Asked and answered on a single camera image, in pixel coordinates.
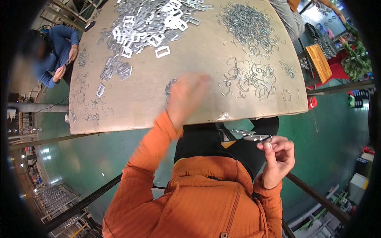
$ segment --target factory floor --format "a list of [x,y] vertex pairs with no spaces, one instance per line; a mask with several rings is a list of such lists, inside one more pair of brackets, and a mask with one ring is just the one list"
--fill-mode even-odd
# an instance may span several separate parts
[[[316,18],[319,14],[317,10],[311,10],[304,13],[310,17],[308,21],[323,22]],[[309,45],[311,39],[304,35],[301,40],[304,45]],[[295,49],[297,52],[301,50],[297,42]],[[331,80],[327,85],[336,84],[338,81]],[[68,95],[69,87],[61,82],[55,88],[47,89],[46,95],[40,95],[38,102],[59,103]],[[344,189],[350,180],[356,160],[368,142],[368,109],[350,108],[347,93],[318,96],[317,102],[317,107],[307,113],[280,117],[278,135],[286,136],[295,143],[296,163],[292,173],[325,195],[336,184],[340,185],[339,190]],[[38,113],[37,126],[43,128],[39,139],[69,135],[69,124],[65,123],[64,115]],[[226,126],[247,123],[241,120]],[[47,183],[65,183],[84,198],[121,173],[147,131],[103,133],[40,146],[36,151],[38,162],[43,165],[44,179]],[[157,186],[165,187],[171,177],[175,147],[174,142],[156,171],[154,184]],[[116,188],[89,205],[94,219],[100,223]],[[291,220],[315,204],[287,178],[283,180],[281,197],[285,220]]]

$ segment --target blurred hand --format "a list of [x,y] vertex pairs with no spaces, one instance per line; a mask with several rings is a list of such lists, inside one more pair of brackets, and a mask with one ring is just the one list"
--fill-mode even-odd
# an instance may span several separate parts
[[262,184],[266,189],[276,187],[295,164],[294,142],[283,136],[272,138],[271,142],[257,143],[267,160],[262,174]]
[[78,45],[72,45],[70,52],[69,52],[69,62],[73,62],[78,55]]
[[338,15],[339,16],[339,18],[340,18],[340,20],[341,20],[341,22],[343,23],[343,24],[345,24],[346,22],[347,22],[347,20],[345,19],[345,17],[342,15],[342,14],[340,14],[340,15]]
[[64,76],[65,74],[65,71],[66,71],[66,65],[62,65],[61,67],[59,67],[56,72],[54,73],[54,76],[53,76],[53,81],[55,83],[57,83],[60,79],[62,79],[62,77]]
[[186,73],[173,84],[167,112],[174,128],[180,128],[198,108],[209,86],[210,77],[206,73]]
[[345,39],[342,36],[339,36],[338,40],[341,45],[344,45],[346,43]]

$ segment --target table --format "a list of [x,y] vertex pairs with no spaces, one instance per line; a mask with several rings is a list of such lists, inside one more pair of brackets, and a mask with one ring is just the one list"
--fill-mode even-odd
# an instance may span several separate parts
[[306,86],[312,86],[318,82],[325,83],[331,77],[331,68],[318,44],[307,46],[304,51],[298,54],[298,58],[307,59],[311,80],[305,81]]
[[[259,101],[254,90],[246,98],[224,97],[225,87],[217,83],[224,79],[223,74],[231,69],[226,61],[231,57],[250,60],[241,45],[225,41],[233,40],[226,28],[217,23],[216,15],[223,10],[221,5],[228,0],[205,0],[214,5],[213,10],[194,14],[201,20],[199,26],[189,24],[185,35],[169,44],[171,54],[157,59],[155,48],[146,47],[141,54],[133,54],[131,59],[124,59],[132,67],[132,76],[120,81],[115,75],[103,81],[105,91],[101,98],[96,96],[101,82],[99,75],[108,57],[114,56],[107,49],[106,43],[97,44],[101,29],[110,29],[116,20],[115,1],[107,2],[102,12],[95,19],[95,26],[83,34],[79,52],[86,52],[85,66],[75,63],[70,86],[69,116],[70,132],[86,134],[94,132],[122,131],[152,127],[154,118],[165,109],[165,87],[168,82],[183,72],[206,72],[211,75],[210,93],[201,107],[186,121],[186,124],[222,122],[243,118],[273,117],[292,115],[308,111],[307,95],[298,57],[280,18],[268,1],[252,0],[250,6],[270,14],[271,25],[276,34],[281,36],[285,45],[279,44],[280,51],[275,51],[266,64],[271,63],[277,77],[276,93],[268,99]],[[235,3],[245,4],[244,0]],[[264,62],[254,58],[253,61]],[[287,63],[295,72],[295,79],[286,76],[279,61]],[[284,92],[290,92],[291,98]]]

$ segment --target striped clothing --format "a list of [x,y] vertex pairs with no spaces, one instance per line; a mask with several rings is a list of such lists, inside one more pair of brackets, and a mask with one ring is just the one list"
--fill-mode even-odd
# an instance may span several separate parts
[[286,27],[287,33],[294,42],[306,30],[302,17],[297,11],[292,11],[287,0],[269,0],[274,10]]

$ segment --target orange sleeve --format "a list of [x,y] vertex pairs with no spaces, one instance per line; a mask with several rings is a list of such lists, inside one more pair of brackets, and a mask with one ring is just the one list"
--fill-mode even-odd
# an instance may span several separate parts
[[103,232],[113,227],[126,213],[153,200],[151,188],[154,172],[172,140],[182,135],[175,130],[167,112],[154,121],[154,127],[143,137],[123,169],[114,198],[103,219]]
[[258,176],[254,183],[254,192],[259,194],[259,201],[262,204],[266,216],[269,237],[282,238],[282,200],[280,190],[282,181],[272,189],[262,187],[262,175]]

